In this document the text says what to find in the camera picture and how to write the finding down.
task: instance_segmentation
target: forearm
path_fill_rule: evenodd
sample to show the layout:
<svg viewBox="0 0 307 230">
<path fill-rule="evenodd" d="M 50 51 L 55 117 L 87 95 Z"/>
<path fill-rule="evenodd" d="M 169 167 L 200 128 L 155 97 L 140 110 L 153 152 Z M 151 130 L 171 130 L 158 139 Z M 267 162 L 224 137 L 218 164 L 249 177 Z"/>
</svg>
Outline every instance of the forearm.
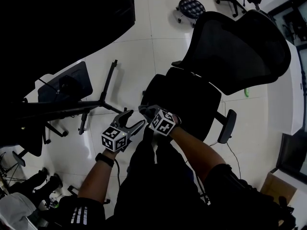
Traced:
<svg viewBox="0 0 307 230">
<path fill-rule="evenodd" d="M 209 171 L 216 165 L 225 163 L 224 159 L 211 147 L 193 137 L 180 127 L 175 127 L 171 138 L 180 146 L 195 173 L 204 182 Z"/>
<path fill-rule="evenodd" d="M 116 156 L 116 154 L 107 150 L 103 154 L 112 160 Z M 78 197 L 93 199 L 103 204 L 106 198 L 111 171 L 112 167 L 110 165 L 103 161 L 97 161 L 82 183 Z"/>
</svg>

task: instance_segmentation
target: cube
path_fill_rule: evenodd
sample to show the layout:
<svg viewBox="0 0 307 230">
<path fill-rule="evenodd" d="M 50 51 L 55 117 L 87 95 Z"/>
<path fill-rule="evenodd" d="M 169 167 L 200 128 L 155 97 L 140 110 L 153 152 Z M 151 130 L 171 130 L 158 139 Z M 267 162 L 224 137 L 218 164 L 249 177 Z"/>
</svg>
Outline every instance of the cube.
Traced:
<svg viewBox="0 0 307 230">
<path fill-rule="evenodd" d="M 175 127 L 173 115 L 163 110 L 158 112 L 158 114 L 154 117 L 153 121 L 149 125 L 150 129 L 164 136 L 167 136 L 173 127 Z"/>
<path fill-rule="evenodd" d="M 109 126 L 102 134 L 102 145 L 111 151 L 117 151 L 127 145 L 127 133 Z"/>
</svg>

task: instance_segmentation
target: checkered stool seat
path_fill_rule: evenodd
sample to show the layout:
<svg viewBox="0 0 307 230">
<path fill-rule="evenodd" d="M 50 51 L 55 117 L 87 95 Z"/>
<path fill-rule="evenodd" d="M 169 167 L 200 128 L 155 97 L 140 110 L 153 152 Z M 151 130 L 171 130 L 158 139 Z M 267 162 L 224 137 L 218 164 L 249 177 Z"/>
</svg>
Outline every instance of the checkered stool seat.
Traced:
<svg viewBox="0 0 307 230">
<path fill-rule="evenodd" d="M 206 12 L 205 7 L 197 0 L 181 0 L 178 8 L 184 16 L 195 20 Z"/>
</svg>

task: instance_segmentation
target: gray cloth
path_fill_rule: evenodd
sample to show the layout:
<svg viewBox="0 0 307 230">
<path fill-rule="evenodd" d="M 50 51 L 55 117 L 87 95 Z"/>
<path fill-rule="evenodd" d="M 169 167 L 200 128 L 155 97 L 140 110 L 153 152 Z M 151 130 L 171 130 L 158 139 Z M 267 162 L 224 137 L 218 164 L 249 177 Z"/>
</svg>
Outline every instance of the gray cloth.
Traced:
<svg viewBox="0 0 307 230">
<path fill-rule="evenodd" d="M 13 230 L 27 230 L 28 220 L 36 210 L 35 205 L 24 195 L 13 193 L 0 200 L 0 219 Z"/>
</svg>

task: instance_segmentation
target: round stool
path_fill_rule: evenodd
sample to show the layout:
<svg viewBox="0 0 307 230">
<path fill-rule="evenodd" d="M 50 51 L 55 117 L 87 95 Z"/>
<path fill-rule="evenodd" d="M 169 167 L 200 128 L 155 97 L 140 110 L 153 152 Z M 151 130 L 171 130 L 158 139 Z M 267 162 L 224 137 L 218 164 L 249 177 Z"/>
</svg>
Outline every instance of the round stool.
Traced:
<svg viewBox="0 0 307 230">
<path fill-rule="evenodd" d="M 205 7 L 197 0 L 181 0 L 176 7 L 177 11 L 182 13 L 182 16 L 186 16 L 190 19 L 197 21 L 197 19 L 206 12 Z M 178 18 L 178 23 L 181 23 L 181 17 Z"/>
</svg>

